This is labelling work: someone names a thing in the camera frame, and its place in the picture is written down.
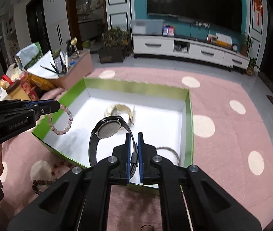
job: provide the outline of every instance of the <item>tv stand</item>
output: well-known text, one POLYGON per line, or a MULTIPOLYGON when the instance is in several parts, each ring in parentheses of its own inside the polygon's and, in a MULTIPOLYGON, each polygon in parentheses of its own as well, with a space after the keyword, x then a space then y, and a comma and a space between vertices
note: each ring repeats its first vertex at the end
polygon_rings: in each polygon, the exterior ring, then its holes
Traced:
POLYGON ((155 57, 224 66, 230 72, 248 68, 249 59, 217 44, 186 36, 133 34, 134 57, 155 57))

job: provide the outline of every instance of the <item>tile floor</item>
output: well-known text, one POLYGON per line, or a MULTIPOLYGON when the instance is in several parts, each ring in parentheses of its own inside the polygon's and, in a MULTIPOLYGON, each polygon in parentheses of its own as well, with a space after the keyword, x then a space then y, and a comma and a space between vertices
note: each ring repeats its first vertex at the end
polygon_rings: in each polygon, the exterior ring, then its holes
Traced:
POLYGON ((154 58, 133 58, 131 56, 125 58, 123 63, 101 64, 98 54, 92 54, 92 62, 94 69, 121 66, 161 68, 170 70, 181 70, 197 74, 205 74, 220 79, 236 82, 240 84, 247 92, 255 107, 257 108, 270 137, 273 136, 273 106, 267 98, 267 95, 273 96, 273 94, 266 87, 266 85, 256 76, 250 77, 246 74, 241 75, 237 71, 229 72, 225 69, 220 69, 218 67, 212 67, 203 64, 154 58))

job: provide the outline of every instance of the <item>black wristwatch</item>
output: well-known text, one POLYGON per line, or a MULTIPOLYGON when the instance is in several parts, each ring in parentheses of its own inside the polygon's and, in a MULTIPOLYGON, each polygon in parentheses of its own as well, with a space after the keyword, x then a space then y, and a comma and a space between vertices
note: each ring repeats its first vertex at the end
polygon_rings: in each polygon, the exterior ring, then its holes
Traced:
POLYGON ((134 141, 134 137, 132 135, 131 129, 129 128, 128 124, 124 121, 124 119, 120 115, 108 116, 106 118, 103 118, 94 127, 93 131, 91 132, 91 139, 89 141, 89 148, 88 148, 89 163, 91 167, 97 164, 98 142, 101 139, 109 138, 115 135, 121 127, 124 127, 129 132, 133 141, 133 153, 130 160, 130 178, 132 178, 139 162, 138 147, 134 141))

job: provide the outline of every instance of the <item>plastic storage bin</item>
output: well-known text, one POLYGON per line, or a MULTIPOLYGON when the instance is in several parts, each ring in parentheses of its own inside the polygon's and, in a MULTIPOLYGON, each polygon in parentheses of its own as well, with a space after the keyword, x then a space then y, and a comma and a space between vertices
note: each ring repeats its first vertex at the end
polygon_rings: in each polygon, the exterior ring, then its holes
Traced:
POLYGON ((146 19, 146 20, 131 20, 132 34, 140 35, 162 35, 164 20, 146 19))

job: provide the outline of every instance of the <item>white tv cabinet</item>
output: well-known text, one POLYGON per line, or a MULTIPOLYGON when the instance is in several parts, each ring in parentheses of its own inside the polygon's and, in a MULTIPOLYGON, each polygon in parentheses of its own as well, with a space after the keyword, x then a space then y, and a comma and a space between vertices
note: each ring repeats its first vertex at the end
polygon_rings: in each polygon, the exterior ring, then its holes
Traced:
POLYGON ((228 67, 229 70, 236 66, 243 70, 248 68, 249 59, 230 49, 220 47, 196 38, 177 36, 132 35, 134 56, 148 55, 171 56, 187 58, 187 61, 198 60, 207 63, 219 64, 228 67), (186 53, 174 50, 174 43, 186 46, 186 53))

